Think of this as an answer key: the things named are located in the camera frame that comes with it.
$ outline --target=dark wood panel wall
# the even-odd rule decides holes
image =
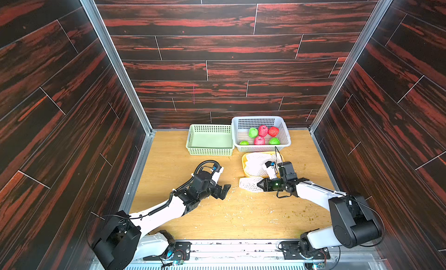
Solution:
[[[308,127],[377,0],[95,0],[154,128]]]
[[[0,269],[87,269],[144,130],[79,0],[0,14]]]
[[[446,0],[394,0],[315,131],[393,270],[446,269]]]

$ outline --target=pink apple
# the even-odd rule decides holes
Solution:
[[[254,145],[265,145],[265,138],[258,136],[254,139]]]
[[[268,127],[262,125],[259,127],[259,136],[264,137],[268,134]]]

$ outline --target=white plastic basket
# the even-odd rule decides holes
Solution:
[[[285,121],[280,116],[237,116],[232,118],[232,141],[240,152],[262,152],[274,151],[274,147],[282,150],[284,147],[291,145],[288,129]],[[254,145],[254,138],[248,135],[250,128],[258,128],[261,125],[266,127],[277,127],[279,134],[276,136],[281,142],[279,145],[269,145],[268,142],[272,138],[269,134],[265,137],[265,145]],[[249,145],[240,145],[240,142],[246,140]]]

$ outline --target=light wooden surface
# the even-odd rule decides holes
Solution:
[[[309,132],[290,130],[289,134],[291,146],[281,151],[285,161],[293,163],[298,177],[333,189]],[[166,229],[176,239],[285,239],[331,225],[329,212],[308,200],[278,199],[275,192],[252,193],[240,189],[244,153],[237,148],[231,157],[191,156],[185,146],[186,139],[186,131],[155,134],[130,212],[165,201],[171,190],[186,182],[198,164],[207,159],[214,159],[224,167],[219,184],[232,187],[225,200],[204,199],[189,214],[167,222],[150,234]]]

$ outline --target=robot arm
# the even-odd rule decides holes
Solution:
[[[204,165],[213,163],[211,172]],[[169,199],[141,212],[127,215],[119,211],[111,217],[91,245],[104,269],[124,269],[133,259],[172,254],[175,240],[166,231],[145,236],[160,225],[186,215],[208,196],[224,200],[231,185],[217,184],[224,168],[218,162],[207,160],[198,165],[192,178],[176,190]]]
[[[265,178],[257,184],[265,192],[286,191],[290,195],[307,199],[324,207],[331,214],[333,226],[309,231],[301,235],[299,251],[304,257],[325,247],[343,245],[353,248],[381,236],[376,217],[359,194],[336,192],[318,186],[306,178],[298,178],[290,162],[278,164],[280,178]]]

